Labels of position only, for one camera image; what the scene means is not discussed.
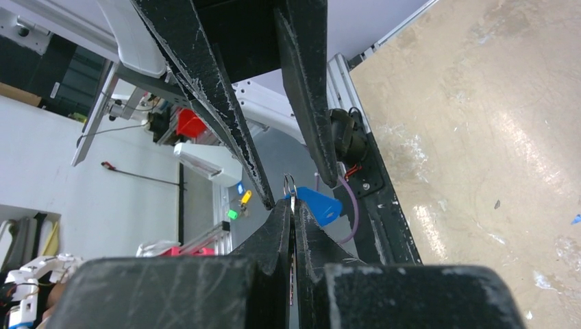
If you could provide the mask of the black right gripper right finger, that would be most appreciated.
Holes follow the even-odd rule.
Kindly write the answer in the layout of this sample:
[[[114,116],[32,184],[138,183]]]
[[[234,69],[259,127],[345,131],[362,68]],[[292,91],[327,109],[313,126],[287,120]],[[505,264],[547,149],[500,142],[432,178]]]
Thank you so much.
[[[298,202],[294,214],[300,328],[523,328],[505,282],[473,265],[366,264]]]

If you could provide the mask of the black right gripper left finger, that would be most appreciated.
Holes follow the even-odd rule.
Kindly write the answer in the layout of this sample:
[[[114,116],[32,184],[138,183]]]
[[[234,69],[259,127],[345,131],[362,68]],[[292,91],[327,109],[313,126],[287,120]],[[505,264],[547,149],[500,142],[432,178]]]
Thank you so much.
[[[49,328],[287,328],[291,207],[225,256],[102,258],[73,275]]]

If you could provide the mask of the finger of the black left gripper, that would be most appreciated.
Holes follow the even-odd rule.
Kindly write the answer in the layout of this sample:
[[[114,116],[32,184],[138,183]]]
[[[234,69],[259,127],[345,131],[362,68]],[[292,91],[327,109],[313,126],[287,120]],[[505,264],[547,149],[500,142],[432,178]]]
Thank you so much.
[[[276,1],[284,90],[321,180],[338,182],[327,103],[327,1]]]
[[[197,116],[242,164],[268,210],[275,205],[230,79],[192,1],[133,1]]]

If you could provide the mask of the blue plastic key tag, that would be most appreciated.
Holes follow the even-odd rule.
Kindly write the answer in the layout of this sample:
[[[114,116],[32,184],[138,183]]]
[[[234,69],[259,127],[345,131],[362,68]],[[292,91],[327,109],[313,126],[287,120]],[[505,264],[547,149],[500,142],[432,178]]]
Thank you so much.
[[[296,194],[298,199],[306,202],[321,227],[332,223],[342,213],[343,205],[338,199],[324,195],[311,188],[300,186],[293,189],[292,194]]]

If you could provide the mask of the silver metal keyring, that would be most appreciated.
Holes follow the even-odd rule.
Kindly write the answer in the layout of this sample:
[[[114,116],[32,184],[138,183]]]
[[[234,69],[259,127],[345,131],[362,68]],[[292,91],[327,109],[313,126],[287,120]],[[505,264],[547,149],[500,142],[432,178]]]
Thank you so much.
[[[297,199],[297,187],[295,184],[295,179],[290,173],[284,174],[283,194],[285,198],[289,198],[291,200]]]

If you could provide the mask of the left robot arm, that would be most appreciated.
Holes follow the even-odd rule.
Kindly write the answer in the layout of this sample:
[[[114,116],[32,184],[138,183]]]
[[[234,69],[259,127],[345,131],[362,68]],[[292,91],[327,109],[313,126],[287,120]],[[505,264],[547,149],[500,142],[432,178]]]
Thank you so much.
[[[273,194],[233,83],[282,72],[306,147],[336,186],[327,105],[326,1],[100,1],[122,65],[160,78],[171,72],[186,106],[240,161],[265,208]]]

